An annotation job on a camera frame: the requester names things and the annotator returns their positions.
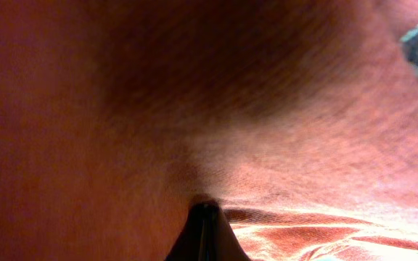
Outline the orange printed t-shirt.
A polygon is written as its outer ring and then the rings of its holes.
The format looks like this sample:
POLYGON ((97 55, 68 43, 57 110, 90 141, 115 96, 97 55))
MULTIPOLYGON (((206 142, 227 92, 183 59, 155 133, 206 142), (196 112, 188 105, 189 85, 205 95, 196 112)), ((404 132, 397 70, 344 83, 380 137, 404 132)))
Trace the orange printed t-shirt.
POLYGON ((418 1, 0 1, 0 260, 418 260, 418 1))

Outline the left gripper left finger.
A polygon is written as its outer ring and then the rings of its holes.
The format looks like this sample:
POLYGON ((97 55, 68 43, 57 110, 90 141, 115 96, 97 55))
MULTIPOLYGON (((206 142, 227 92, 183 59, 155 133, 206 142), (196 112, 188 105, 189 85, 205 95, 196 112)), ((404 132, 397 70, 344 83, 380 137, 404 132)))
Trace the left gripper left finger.
POLYGON ((206 260, 206 204, 193 206, 165 261, 206 260))

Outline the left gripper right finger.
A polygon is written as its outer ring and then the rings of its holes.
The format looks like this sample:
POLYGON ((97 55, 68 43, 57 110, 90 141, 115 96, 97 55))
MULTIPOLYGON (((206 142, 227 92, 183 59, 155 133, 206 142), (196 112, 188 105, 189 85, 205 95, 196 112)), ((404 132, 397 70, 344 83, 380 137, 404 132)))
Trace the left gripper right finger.
POLYGON ((250 261, 219 206, 205 205, 205 261, 250 261))

